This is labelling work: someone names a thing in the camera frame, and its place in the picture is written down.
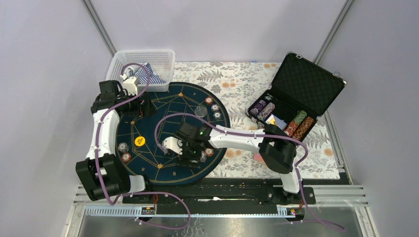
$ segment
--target metal floor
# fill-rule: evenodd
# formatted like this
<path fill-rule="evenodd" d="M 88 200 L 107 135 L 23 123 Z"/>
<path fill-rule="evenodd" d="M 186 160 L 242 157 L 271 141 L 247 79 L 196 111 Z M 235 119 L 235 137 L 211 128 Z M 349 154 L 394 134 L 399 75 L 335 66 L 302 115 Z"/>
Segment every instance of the metal floor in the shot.
<path fill-rule="evenodd" d="M 324 220 L 337 222 L 347 231 L 339 233 L 319 223 L 287 224 L 279 218 L 193 218 L 191 225 L 179 231 L 139 226 L 132 217 L 85 216 L 80 237 L 357 237 L 362 230 L 354 209 L 322 207 L 314 210 Z M 306 215 L 305 220 L 313 219 Z M 168 226 L 183 226 L 186 218 L 154 218 L 151 222 Z"/>

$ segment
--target blue striped cloth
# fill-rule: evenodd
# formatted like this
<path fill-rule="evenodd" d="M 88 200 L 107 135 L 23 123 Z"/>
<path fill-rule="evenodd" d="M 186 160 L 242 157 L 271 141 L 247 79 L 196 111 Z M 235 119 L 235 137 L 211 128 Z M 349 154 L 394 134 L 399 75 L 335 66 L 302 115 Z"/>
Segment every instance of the blue striped cloth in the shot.
<path fill-rule="evenodd" d="M 153 73 L 153 70 L 151 69 L 150 63 L 147 63 L 146 65 L 144 65 L 144 67 L 146 68 L 147 72 L 150 74 L 150 84 L 166 83 L 165 80 L 161 79 L 158 75 Z M 138 71 L 136 71 L 134 73 L 134 76 L 136 76 L 140 79 L 141 84 L 146 84 L 147 83 L 147 73 L 142 67 L 138 68 Z"/>

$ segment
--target white wall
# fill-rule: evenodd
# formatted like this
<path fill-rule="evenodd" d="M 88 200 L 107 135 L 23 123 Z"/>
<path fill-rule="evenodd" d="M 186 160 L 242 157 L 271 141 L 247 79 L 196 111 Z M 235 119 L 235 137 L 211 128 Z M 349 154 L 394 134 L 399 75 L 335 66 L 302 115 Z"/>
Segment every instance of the white wall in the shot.
<path fill-rule="evenodd" d="M 60 236 L 111 56 L 80 0 L 0 3 L 0 236 Z"/>
<path fill-rule="evenodd" d="M 92 0 L 121 49 L 169 48 L 177 61 L 313 60 L 345 0 Z"/>
<path fill-rule="evenodd" d="M 419 1 L 356 1 L 321 65 L 348 85 L 331 106 L 352 178 L 382 237 L 418 236 Z"/>

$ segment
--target floral tablecloth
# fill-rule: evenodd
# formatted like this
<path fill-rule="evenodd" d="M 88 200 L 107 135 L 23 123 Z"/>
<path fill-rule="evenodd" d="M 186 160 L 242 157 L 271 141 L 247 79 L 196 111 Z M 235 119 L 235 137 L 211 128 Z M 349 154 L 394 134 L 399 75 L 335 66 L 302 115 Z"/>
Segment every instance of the floral tablecloth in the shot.
<path fill-rule="evenodd" d="M 275 76 L 279 63 L 208 63 L 178 62 L 175 64 L 173 81 L 183 81 L 200 85 L 214 93 L 224 104 L 230 116 L 231 127 L 254 130 L 256 123 L 244 111 L 265 90 Z M 300 164 L 302 178 L 339 179 L 329 134 L 324 118 L 304 139 L 308 145 L 308 158 Z M 304 149 L 297 149 L 301 158 Z M 253 153 L 227 149 L 220 164 L 207 177 L 237 178 L 279 178 Z"/>

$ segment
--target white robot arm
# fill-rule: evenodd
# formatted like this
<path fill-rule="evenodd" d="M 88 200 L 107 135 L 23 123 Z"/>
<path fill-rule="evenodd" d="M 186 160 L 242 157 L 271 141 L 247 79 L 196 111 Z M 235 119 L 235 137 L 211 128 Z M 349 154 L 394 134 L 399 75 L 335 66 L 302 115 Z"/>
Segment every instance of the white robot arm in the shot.
<path fill-rule="evenodd" d="M 295 171 L 295 145 L 281 139 L 256 137 L 265 134 L 282 132 L 275 126 L 267 126 L 259 130 L 237 130 L 217 125 L 219 130 L 210 127 L 198 128 L 187 123 L 181 124 L 176 137 L 168 137 L 163 141 L 166 149 L 178 154 L 179 164 L 195 166 L 204 160 L 207 147 L 215 149 L 233 148 L 260 153 L 270 169 L 280 174 L 283 189 L 286 192 L 299 192 L 298 177 Z M 231 133 L 249 134 L 251 136 L 232 135 Z"/>

